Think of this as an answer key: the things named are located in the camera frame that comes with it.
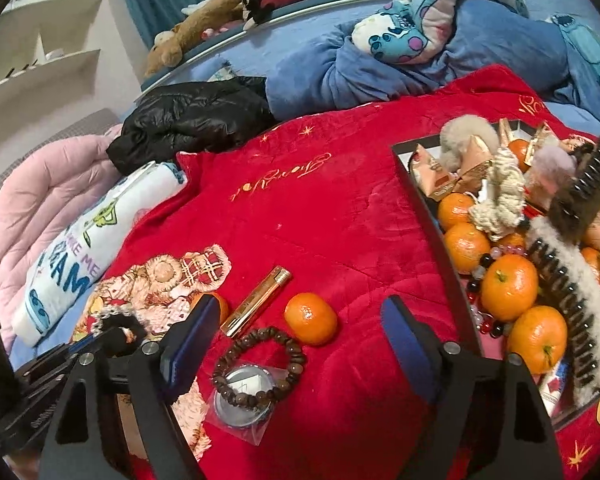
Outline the Stitch plush pillow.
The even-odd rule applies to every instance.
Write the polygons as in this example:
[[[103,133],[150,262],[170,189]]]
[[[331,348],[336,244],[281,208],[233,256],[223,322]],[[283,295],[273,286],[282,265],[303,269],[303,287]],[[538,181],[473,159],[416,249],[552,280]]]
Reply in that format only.
[[[529,15],[526,0],[494,0]],[[353,27],[358,50],[392,64],[422,64],[437,55],[453,33],[458,0],[391,0]]]

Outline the beige fluffy pompom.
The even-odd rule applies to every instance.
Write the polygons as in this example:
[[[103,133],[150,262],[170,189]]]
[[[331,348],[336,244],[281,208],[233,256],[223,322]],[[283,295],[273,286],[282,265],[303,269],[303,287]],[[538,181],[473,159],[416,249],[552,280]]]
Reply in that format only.
[[[441,155],[439,162],[445,170],[460,169],[472,136],[478,136],[483,140],[491,154],[495,154],[500,147],[498,133],[486,118],[466,114],[451,119],[442,126],[440,131]]]

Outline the white printed pillow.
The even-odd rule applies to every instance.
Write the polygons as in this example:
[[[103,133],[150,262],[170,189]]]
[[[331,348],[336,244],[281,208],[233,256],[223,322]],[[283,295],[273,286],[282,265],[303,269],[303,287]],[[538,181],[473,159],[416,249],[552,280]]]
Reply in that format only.
[[[35,346],[117,257],[137,221],[186,185],[173,162],[148,162],[122,178],[32,264],[12,328],[24,344]]]

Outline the black puffer jacket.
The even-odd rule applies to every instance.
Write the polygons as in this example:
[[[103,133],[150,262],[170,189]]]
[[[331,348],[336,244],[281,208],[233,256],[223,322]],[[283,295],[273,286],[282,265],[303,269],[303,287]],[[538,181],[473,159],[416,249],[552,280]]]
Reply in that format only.
[[[148,162],[170,162],[179,152],[230,151],[275,124],[262,77],[167,84],[140,99],[107,155],[128,176]]]

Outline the dark brown fuzzy hair claw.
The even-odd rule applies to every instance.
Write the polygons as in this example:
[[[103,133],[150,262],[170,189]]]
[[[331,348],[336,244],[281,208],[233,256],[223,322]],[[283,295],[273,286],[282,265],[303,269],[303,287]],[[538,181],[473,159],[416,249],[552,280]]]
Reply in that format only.
[[[600,137],[570,154],[576,173],[552,198],[547,217],[566,243],[577,244],[600,211]]]

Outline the blue fleece blanket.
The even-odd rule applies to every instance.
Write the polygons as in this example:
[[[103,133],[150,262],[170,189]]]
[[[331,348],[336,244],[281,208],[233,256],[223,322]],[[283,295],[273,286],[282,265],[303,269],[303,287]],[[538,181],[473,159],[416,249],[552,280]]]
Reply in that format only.
[[[344,22],[289,53],[268,75],[265,93],[279,120],[422,96],[480,68],[509,68],[542,99],[573,104],[600,122],[600,52],[592,29],[569,14],[535,21],[493,0],[460,0],[451,39],[425,63],[391,65],[353,43]]]

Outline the black storage tray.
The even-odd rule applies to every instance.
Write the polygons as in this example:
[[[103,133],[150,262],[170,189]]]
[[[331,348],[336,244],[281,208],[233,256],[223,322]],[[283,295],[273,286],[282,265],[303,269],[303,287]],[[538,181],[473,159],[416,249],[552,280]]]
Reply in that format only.
[[[469,301],[466,295],[467,280],[456,272],[443,243],[443,232],[439,229],[437,220],[438,203],[422,194],[415,178],[411,175],[413,154],[419,145],[426,148],[432,156],[438,157],[440,153],[440,136],[437,133],[428,134],[428,136],[421,136],[415,140],[394,144],[391,148],[394,157],[399,162],[399,174],[403,180],[404,188],[415,196],[415,211],[426,229],[429,245],[434,252],[434,261],[446,275],[444,284],[450,286],[452,310],[460,316],[460,322],[469,328],[467,343],[469,350],[484,358],[500,360],[503,357],[505,348],[505,337],[501,336],[494,339],[488,334],[479,332],[478,324],[474,318],[474,310],[472,310],[475,305]],[[562,397],[556,403],[552,414],[552,424],[556,431],[575,422],[592,405],[600,402],[600,391],[595,391],[587,404],[577,406],[572,398],[573,386],[574,370],[570,372]]]

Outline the brown plush dog toy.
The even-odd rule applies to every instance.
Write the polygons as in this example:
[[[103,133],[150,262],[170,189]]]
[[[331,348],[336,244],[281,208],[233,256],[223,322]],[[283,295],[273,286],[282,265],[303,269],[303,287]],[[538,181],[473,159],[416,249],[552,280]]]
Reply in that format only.
[[[242,0],[208,0],[198,6],[174,29],[166,32],[166,38],[158,41],[147,55],[145,77],[173,68],[183,61],[184,54],[202,43],[202,33],[217,29],[234,20]]]

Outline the red teddy bear blanket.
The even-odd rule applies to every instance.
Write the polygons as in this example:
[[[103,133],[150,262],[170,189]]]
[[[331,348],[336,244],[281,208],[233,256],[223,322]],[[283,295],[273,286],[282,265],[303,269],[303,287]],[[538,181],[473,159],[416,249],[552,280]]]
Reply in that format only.
[[[392,479],[405,465],[429,408],[381,329],[382,300],[401,297],[444,340],[466,342],[469,328],[452,310],[391,148],[464,114],[576,133],[508,68],[492,65],[428,96],[303,116],[235,151],[178,156],[186,187],[137,222],[108,275],[219,245],[232,266],[219,292],[232,306],[276,266],[291,272],[259,325],[282,326],[300,292],[321,296],[339,318],[335,339],[306,352],[298,386],[259,445],[208,428],[211,448],[200,461],[208,478]]]

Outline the pink quilt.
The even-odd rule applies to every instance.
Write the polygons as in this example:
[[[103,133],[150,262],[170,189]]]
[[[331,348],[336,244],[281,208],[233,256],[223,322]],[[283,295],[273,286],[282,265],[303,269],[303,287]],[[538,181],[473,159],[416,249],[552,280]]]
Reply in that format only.
[[[7,350],[12,318],[23,300],[27,272],[50,242],[102,198],[121,174],[106,153],[122,125],[98,136],[44,145],[28,156],[0,189],[0,324]]]

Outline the mandarin orange in tray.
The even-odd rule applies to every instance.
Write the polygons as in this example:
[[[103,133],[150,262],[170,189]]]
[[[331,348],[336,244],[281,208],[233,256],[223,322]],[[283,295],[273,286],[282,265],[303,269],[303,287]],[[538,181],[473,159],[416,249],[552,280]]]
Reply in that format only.
[[[521,255],[504,255],[486,270],[480,301],[498,321],[513,322],[534,305],[538,290],[534,264]]]

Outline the white fuzzy hair claw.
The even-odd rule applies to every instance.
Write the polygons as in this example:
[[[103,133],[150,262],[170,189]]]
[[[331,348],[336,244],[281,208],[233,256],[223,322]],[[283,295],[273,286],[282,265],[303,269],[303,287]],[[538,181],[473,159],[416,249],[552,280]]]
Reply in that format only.
[[[600,283],[580,249],[564,242],[547,218],[530,221],[526,247],[544,292],[566,320],[573,400],[585,406],[600,396]]]

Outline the round compact mirror in bag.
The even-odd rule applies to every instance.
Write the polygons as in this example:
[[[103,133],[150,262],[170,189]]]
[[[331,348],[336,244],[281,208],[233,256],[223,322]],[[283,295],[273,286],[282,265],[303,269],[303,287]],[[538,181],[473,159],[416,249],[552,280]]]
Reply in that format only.
[[[225,376],[223,393],[214,389],[206,422],[244,442],[259,445],[268,429],[278,400],[274,388],[287,393],[282,381],[286,370],[256,364],[240,364]]]

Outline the mandarin orange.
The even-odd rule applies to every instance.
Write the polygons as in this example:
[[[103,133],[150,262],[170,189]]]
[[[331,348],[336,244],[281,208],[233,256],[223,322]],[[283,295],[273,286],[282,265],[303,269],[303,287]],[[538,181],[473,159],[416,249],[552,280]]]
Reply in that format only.
[[[324,346],[336,336],[338,316],[335,310],[313,292],[300,292],[289,299],[284,319],[301,342]]]
[[[534,305],[538,290],[534,264],[521,255],[504,255],[486,270],[480,301],[498,321],[513,322]]]
[[[222,325],[230,314],[228,302],[218,292],[193,292],[189,296],[190,310],[194,310],[203,296],[212,296],[218,303],[219,324]]]

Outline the white wall shelf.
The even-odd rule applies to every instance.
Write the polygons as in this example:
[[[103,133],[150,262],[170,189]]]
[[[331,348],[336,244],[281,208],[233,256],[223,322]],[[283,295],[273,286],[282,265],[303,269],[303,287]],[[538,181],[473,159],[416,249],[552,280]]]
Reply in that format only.
[[[10,0],[0,15],[0,107],[43,84],[92,70],[88,44],[102,0]]]

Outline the gold pyramid candy box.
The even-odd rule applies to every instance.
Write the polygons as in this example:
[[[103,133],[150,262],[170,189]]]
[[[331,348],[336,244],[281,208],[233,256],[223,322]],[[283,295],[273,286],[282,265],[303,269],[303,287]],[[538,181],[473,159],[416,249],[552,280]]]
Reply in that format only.
[[[453,191],[477,195],[490,166],[492,154],[480,136],[471,136],[463,156]]]

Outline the cream knitted scrunchie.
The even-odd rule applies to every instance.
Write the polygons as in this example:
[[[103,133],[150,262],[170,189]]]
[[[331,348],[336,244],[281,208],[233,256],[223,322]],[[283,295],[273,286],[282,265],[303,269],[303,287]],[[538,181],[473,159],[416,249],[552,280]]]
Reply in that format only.
[[[524,218],[524,174],[507,147],[499,148],[486,170],[486,198],[468,210],[470,222],[496,242],[513,233]]]

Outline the gold lipstick tube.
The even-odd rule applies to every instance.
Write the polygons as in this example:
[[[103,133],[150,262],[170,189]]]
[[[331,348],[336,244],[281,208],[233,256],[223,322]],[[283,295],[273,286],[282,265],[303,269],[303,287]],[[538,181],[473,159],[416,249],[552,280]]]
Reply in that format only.
[[[282,266],[276,266],[238,308],[220,326],[220,331],[227,337],[240,336],[260,314],[260,311],[289,280],[291,273]]]

